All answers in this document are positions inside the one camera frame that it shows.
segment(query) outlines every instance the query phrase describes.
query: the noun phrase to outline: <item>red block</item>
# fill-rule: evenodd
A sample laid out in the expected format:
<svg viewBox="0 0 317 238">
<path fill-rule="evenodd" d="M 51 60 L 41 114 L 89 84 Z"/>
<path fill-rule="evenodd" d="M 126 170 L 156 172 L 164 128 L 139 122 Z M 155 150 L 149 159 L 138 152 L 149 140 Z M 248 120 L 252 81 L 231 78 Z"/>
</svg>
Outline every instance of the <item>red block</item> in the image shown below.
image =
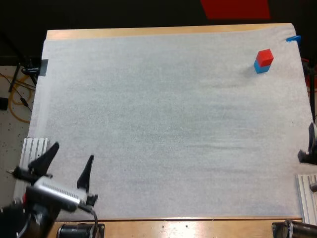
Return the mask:
<svg viewBox="0 0 317 238">
<path fill-rule="evenodd" d="M 270 19 L 267 0 L 201 0 L 208 19 Z"/>
<path fill-rule="evenodd" d="M 259 51 L 257 56 L 257 62 L 260 67 L 271 65 L 274 57 L 270 49 Z"/>
</svg>

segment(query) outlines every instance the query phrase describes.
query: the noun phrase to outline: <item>floor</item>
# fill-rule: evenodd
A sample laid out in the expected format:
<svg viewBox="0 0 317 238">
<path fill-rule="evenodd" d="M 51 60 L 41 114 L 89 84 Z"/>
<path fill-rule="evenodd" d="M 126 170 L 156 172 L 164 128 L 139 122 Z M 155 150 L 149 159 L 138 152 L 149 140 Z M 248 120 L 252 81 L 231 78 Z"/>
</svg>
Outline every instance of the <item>floor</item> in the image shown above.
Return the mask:
<svg viewBox="0 0 317 238">
<path fill-rule="evenodd" d="M 0 73 L 8 76 L 11 81 L 14 75 L 14 66 L 0 66 Z M 23 74 L 18 74 L 18 79 L 23 78 Z M 28 78 L 25 83 L 32 84 Z M 0 97 L 8 98 L 10 93 L 8 81 L 0 76 Z M 17 87 L 17 91 L 28 101 L 30 109 L 33 106 L 34 91 L 24 87 Z M 13 94 L 12 111 L 20 119 L 29 121 L 31 112 L 23 105 L 16 105 L 14 102 L 20 103 L 20 97 L 15 92 Z M 13 198 L 15 180 L 8 174 L 7 170 L 12 170 L 20 162 L 23 139 L 27 137 L 29 124 L 18 121 L 9 111 L 0 111 L 0 207 L 9 204 Z"/>
</svg>

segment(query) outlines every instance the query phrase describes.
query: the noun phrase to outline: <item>table surface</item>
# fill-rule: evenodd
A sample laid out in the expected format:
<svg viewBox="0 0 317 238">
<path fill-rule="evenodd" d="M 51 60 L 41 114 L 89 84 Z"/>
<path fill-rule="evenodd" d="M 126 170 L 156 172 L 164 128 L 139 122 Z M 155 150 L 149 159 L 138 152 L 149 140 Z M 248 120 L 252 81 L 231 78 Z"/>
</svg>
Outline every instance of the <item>table surface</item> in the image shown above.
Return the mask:
<svg viewBox="0 0 317 238">
<path fill-rule="evenodd" d="M 83 39 L 98 37 L 119 37 L 157 34 L 182 34 L 203 32 L 228 32 L 257 30 L 267 27 L 280 26 L 288 23 L 275 24 L 245 24 L 218 26 L 185 26 L 185 27 L 157 27 L 157 28 L 117 28 L 117 29 L 77 29 L 77 30 L 49 30 L 47 40 Z M 244 217 L 244 218 L 180 218 L 155 219 L 144 221 L 106 221 L 107 238 L 118 237 L 254 237 L 269 238 L 272 236 L 271 224 L 285 219 L 301 220 L 300 217 Z M 49 238 L 56 237 L 58 228 L 63 223 L 55 223 Z"/>
</svg>

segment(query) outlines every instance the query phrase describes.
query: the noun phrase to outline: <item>blue cube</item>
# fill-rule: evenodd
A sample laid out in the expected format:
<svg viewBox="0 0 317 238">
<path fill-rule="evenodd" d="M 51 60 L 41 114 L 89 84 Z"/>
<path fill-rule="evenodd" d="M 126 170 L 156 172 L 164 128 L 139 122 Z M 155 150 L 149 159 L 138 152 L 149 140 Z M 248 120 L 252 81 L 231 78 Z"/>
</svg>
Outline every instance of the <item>blue cube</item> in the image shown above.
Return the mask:
<svg viewBox="0 0 317 238">
<path fill-rule="evenodd" d="M 269 70 L 269 68 L 270 68 L 270 66 L 271 66 L 271 65 L 268 65 L 268 66 L 260 67 L 257 60 L 254 62 L 253 65 L 254 65 L 254 68 L 256 69 L 256 72 L 257 72 L 257 73 L 268 72 L 268 70 Z"/>
</svg>

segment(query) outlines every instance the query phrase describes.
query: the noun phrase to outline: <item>black clamp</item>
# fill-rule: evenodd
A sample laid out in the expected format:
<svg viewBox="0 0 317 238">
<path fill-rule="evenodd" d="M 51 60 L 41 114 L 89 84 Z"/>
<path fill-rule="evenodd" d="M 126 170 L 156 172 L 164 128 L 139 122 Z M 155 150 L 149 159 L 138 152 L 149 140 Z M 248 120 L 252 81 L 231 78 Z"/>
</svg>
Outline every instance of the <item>black clamp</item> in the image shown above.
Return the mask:
<svg viewBox="0 0 317 238">
<path fill-rule="evenodd" d="M 307 163 L 312 165 L 317 165 L 317 127 L 312 122 L 308 128 L 309 131 L 309 144 L 308 144 L 308 151 L 305 152 L 300 150 L 298 152 L 298 159 L 301 163 Z"/>
</svg>

